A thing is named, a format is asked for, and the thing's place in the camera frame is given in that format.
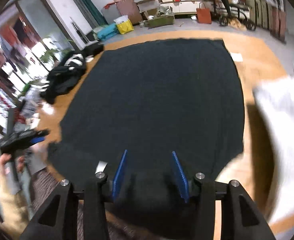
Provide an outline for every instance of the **metal screw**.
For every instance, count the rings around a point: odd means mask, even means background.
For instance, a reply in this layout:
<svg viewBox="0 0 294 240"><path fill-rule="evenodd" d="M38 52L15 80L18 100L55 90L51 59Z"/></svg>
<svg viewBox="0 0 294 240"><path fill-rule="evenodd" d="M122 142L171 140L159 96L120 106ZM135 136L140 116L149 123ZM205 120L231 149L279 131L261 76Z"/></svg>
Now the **metal screw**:
<svg viewBox="0 0 294 240"><path fill-rule="evenodd" d="M197 179L203 179L205 177L205 175L201 172L196 173L196 178Z"/></svg>
<svg viewBox="0 0 294 240"><path fill-rule="evenodd" d="M67 186L69 184L69 180L67 179L63 179L61 182L60 182L60 185L62 186Z"/></svg>
<svg viewBox="0 0 294 240"><path fill-rule="evenodd" d="M240 184L239 181L237 181L237 180L235 180L235 179L233 179L233 180L231 181L231 185L234 186L234 187L238 187L239 184Z"/></svg>
<svg viewBox="0 0 294 240"><path fill-rule="evenodd" d="M102 179L103 177L105 177L105 173L102 171L96 173L96 178Z"/></svg>

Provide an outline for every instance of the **bag handle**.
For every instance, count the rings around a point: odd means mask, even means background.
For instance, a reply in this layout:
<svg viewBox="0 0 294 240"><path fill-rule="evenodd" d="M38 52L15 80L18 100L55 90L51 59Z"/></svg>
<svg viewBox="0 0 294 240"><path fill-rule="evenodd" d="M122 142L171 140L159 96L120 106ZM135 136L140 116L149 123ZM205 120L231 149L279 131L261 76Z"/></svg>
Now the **bag handle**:
<svg viewBox="0 0 294 240"><path fill-rule="evenodd" d="M205 6L205 9L207 9L207 7L206 7L206 5L204 4L204 2L200 2L200 3L199 3L199 9L201 9L201 8L200 8L200 4L201 4L201 3Z"/></svg>

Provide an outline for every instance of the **suitcase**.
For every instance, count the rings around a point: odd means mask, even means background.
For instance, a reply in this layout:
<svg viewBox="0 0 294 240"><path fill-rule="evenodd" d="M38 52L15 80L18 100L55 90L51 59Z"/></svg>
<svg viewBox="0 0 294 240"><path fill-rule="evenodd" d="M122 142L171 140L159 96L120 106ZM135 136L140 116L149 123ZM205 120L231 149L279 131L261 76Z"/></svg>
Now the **suitcase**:
<svg viewBox="0 0 294 240"><path fill-rule="evenodd" d="M272 6L264 0L246 0L249 6L250 20L264 29L272 29Z"/></svg>

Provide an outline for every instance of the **teal curtain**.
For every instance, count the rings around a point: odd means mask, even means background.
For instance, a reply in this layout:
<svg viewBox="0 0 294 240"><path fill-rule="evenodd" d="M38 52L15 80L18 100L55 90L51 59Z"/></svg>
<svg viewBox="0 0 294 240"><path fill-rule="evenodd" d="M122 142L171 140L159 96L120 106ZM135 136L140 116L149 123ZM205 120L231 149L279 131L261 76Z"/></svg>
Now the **teal curtain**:
<svg viewBox="0 0 294 240"><path fill-rule="evenodd" d="M74 0L92 28L108 24L91 0Z"/></svg>

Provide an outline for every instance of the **clothing tag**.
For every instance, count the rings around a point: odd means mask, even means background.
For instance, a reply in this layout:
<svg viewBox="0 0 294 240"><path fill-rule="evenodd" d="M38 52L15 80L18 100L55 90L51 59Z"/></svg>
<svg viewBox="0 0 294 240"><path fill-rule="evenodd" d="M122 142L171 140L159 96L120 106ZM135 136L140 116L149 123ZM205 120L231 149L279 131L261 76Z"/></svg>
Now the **clothing tag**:
<svg viewBox="0 0 294 240"><path fill-rule="evenodd" d="M243 62L242 55L240 53L230 53L234 62Z"/></svg>

